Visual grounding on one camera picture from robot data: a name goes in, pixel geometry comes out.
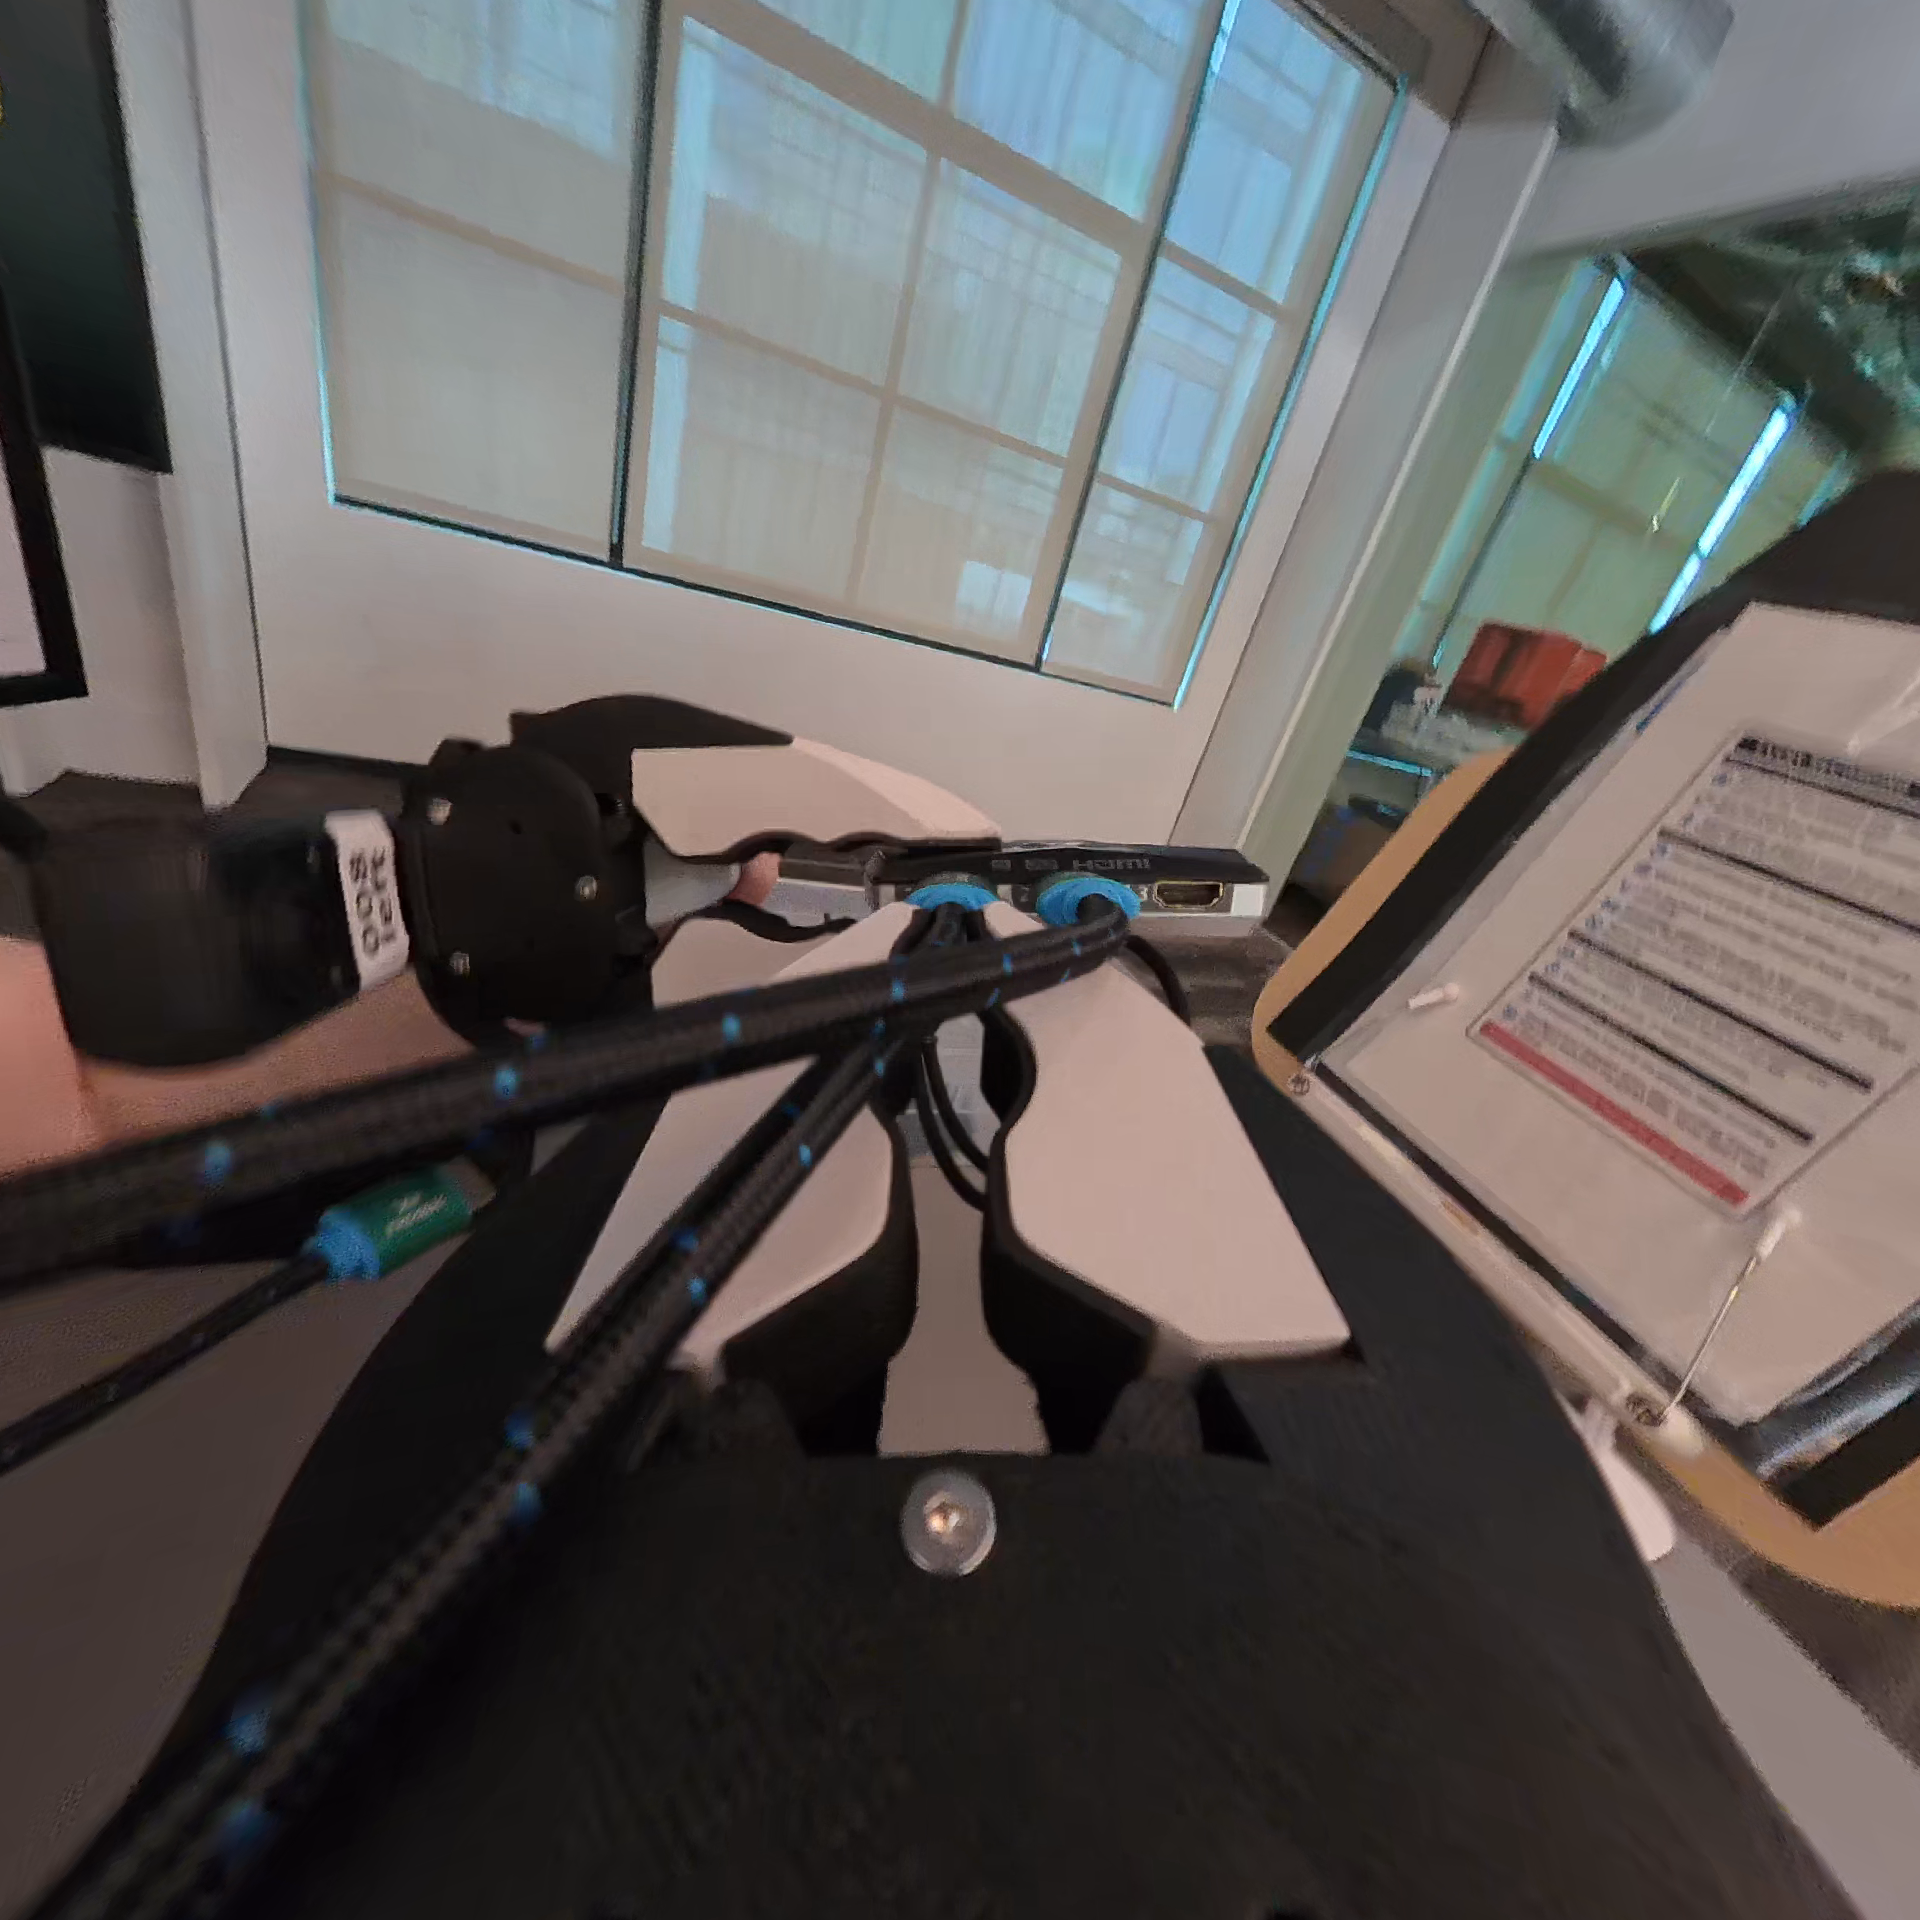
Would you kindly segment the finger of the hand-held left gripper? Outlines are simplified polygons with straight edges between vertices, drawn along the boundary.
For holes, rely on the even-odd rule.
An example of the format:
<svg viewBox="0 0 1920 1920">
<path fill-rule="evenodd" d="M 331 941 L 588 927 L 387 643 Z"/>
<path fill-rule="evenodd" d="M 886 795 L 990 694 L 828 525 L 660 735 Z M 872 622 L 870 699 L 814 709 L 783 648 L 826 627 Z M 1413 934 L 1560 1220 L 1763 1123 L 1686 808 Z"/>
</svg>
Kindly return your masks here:
<svg viewBox="0 0 1920 1920">
<path fill-rule="evenodd" d="M 996 822 L 949 788 L 815 741 L 645 748 L 630 755 L 632 861 L 645 845 L 741 861 L 757 852 L 1002 842 Z"/>
<path fill-rule="evenodd" d="M 664 936 L 716 904 L 764 907 L 781 877 L 780 852 L 741 861 L 691 859 L 663 844 L 645 845 L 645 920 Z"/>
</svg>

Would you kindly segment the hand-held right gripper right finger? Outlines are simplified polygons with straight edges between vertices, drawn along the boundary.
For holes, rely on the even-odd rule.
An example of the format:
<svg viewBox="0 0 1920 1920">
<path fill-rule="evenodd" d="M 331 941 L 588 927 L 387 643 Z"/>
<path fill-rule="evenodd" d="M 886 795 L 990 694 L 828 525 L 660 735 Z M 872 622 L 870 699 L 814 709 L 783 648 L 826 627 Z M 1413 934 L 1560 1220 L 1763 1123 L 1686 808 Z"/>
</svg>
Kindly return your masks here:
<svg viewBox="0 0 1920 1920">
<path fill-rule="evenodd" d="M 1194 1035 L 1122 967 L 990 1011 L 998 1123 L 980 1308 L 1035 1390 L 1052 1454 L 1088 1454 L 1140 1383 L 1354 1343 L 1255 1141 Z"/>
</svg>

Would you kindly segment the black hdmi adapter hub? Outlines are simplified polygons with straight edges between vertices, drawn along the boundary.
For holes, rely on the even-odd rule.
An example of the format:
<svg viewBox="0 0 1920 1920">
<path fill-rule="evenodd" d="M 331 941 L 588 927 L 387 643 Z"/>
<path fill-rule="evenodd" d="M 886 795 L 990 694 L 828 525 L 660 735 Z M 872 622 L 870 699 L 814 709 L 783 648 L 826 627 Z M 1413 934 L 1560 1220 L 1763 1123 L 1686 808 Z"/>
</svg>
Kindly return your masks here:
<svg viewBox="0 0 1920 1920">
<path fill-rule="evenodd" d="M 978 842 L 904 847 L 818 847 L 781 855 L 780 904 L 800 904 L 803 888 L 837 902 L 885 904 L 932 883 L 976 883 L 1031 909 L 1055 880 L 1112 880 L 1149 920 L 1260 923 L 1274 904 L 1271 877 L 1235 847 L 1142 844 Z"/>
</svg>

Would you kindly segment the person's left hand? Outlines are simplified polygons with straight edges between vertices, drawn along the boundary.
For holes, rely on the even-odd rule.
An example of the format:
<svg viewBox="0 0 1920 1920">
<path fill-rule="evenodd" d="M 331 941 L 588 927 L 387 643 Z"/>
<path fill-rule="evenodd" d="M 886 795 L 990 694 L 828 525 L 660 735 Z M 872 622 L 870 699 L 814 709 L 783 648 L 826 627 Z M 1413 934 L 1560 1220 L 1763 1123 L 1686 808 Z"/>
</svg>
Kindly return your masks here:
<svg viewBox="0 0 1920 1920">
<path fill-rule="evenodd" d="M 463 1056 L 402 976 L 235 1061 L 148 1069 L 77 1053 L 32 941 L 3 941 L 3 1175 Z"/>
</svg>

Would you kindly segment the large paned window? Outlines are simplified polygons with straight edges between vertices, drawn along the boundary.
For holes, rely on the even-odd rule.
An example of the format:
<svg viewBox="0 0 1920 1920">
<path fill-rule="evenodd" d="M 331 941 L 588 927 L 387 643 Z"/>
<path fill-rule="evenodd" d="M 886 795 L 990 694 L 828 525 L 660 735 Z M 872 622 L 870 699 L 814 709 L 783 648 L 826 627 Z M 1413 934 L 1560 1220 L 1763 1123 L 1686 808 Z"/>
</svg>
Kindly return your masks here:
<svg viewBox="0 0 1920 1920">
<path fill-rule="evenodd" d="M 326 477 L 1178 704 L 1410 92 L 1325 5 L 301 6 Z"/>
</svg>

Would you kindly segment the laminated instruction sheet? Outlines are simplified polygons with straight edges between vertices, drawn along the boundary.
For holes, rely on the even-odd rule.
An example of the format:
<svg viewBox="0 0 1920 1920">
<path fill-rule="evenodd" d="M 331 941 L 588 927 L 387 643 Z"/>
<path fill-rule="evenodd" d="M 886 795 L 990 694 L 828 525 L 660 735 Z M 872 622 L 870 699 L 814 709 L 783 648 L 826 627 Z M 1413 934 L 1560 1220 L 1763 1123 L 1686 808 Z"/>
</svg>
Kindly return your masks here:
<svg viewBox="0 0 1920 1920">
<path fill-rule="evenodd" d="M 1749 607 L 1322 1074 L 1749 1426 L 1915 1315 L 1915 627 Z"/>
</svg>

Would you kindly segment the red storage crate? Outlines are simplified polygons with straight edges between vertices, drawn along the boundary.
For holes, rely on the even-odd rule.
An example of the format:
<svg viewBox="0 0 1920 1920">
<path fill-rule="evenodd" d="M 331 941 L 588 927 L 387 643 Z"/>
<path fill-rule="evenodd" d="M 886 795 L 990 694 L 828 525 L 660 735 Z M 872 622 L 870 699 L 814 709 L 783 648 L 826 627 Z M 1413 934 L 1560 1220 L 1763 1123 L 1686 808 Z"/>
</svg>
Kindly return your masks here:
<svg viewBox="0 0 1920 1920">
<path fill-rule="evenodd" d="M 1566 632 L 1482 622 L 1454 672 L 1447 706 L 1502 726 L 1536 728 L 1605 666 L 1605 651 Z"/>
</svg>

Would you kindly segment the glass partition window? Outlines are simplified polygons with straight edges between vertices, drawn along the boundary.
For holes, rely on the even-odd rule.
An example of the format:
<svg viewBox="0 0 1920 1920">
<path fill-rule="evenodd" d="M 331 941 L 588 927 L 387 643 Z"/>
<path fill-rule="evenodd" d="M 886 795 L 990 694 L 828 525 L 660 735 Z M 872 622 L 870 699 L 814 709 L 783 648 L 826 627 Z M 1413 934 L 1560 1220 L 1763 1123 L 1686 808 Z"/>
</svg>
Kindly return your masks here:
<svg viewBox="0 0 1920 1920">
<path fill-rule="evenodd" d="M 1436 548 L 1398 656 L 1452 680 L 1498 623 L 1615 658 L 1851 477 L 1808 399 L 1620 259 L 1580 261 Z"/>
</svg>

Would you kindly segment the silver ceiling duct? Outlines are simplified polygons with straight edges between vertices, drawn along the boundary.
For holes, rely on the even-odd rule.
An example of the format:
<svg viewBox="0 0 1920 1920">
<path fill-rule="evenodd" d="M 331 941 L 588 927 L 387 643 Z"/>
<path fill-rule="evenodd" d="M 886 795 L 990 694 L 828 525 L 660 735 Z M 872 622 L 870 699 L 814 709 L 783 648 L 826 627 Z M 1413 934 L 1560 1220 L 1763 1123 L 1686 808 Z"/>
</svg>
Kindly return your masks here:
<svg viewBox="0 0 1920 1920">
<path fill-rule="evenodd" d="M 1728 2 L 1469 2 L 1557 101 L 1578 146 L 1620 146 L 1706 88 L 1734 24 Z"/>
</svg>

